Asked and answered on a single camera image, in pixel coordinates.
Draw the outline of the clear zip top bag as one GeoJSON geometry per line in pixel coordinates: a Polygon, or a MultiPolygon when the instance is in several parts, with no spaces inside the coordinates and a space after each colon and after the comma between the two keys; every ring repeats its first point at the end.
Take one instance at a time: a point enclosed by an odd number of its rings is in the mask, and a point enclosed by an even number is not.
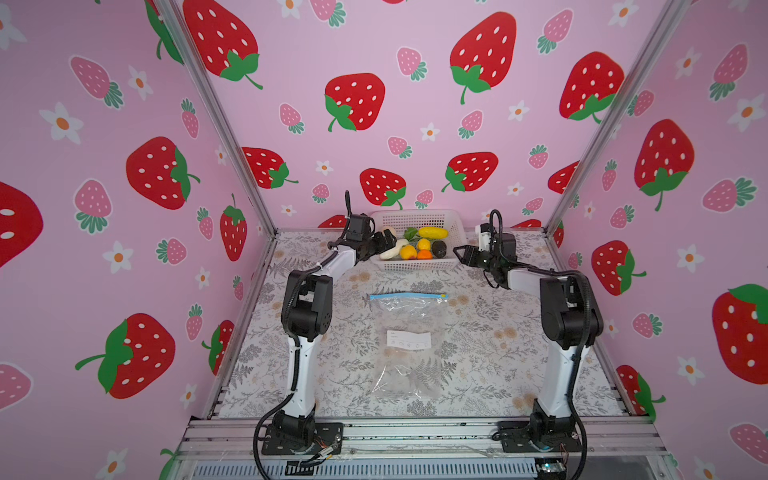
{"type": "Polygon", "coordinates": [[[431,399],[442,393],[446,368],[444,293],[396,292],[370,297],[378,329],[377,373],[372,394],[383,399],[431,399]]]}

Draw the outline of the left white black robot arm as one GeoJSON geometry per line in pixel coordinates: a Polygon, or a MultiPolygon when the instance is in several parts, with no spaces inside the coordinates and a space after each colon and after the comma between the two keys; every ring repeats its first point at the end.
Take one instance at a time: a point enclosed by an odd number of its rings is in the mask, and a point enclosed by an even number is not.
{"type": "Polygon", "coordinates": [[[305,270],[288,275],[281,324],[288,339],[289,365],[285,403],[273,417],[275,431],[302,445],[315,436],[314,369],[319,344],[333,314],[334,282],[357,264],[396,246],[390,232],[377,231],[365,214],[351,214],[329,254],[305,270]]]}

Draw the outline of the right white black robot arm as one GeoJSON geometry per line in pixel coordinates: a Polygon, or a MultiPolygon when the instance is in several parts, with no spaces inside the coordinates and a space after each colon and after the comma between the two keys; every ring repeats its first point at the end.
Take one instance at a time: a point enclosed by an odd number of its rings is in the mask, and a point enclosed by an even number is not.
{"type": "Polygon", "coordinates": [[[483,271],[494,288],[518,290],[540,300],[543,333],[549,342],[544,385],[525,427],[501,427],[500,440],[515,440],[547,451],[586,434],[574,404],[574,392],[587,353],[602,334],[604,322],[588,278],[578,270],[556,271],[517,260],[516,239],[489,224],[478,227],[477,246],[453,249],[459,262],[483,271]]]}

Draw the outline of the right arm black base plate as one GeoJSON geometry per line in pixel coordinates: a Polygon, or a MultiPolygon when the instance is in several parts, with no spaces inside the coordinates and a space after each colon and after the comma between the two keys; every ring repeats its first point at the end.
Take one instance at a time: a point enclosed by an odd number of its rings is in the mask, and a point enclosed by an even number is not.
{"type": "Polygon", "coordinates": [[[528,421],[500,421],[491,438],[505,453],[578,453],[582,447],[575,433],[538,434],[528,421]]]}

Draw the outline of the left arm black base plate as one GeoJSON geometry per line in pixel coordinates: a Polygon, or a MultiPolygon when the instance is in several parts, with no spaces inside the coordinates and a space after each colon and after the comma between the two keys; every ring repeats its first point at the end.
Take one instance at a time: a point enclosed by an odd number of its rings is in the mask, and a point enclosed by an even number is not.
{"type": "Polygon", "coordinates": [[[344,424],[339,422],[316,423],[298,435],[270,425],[259,447],[260,454],[267,456],[336,455],[341,452],[344,424]]]}

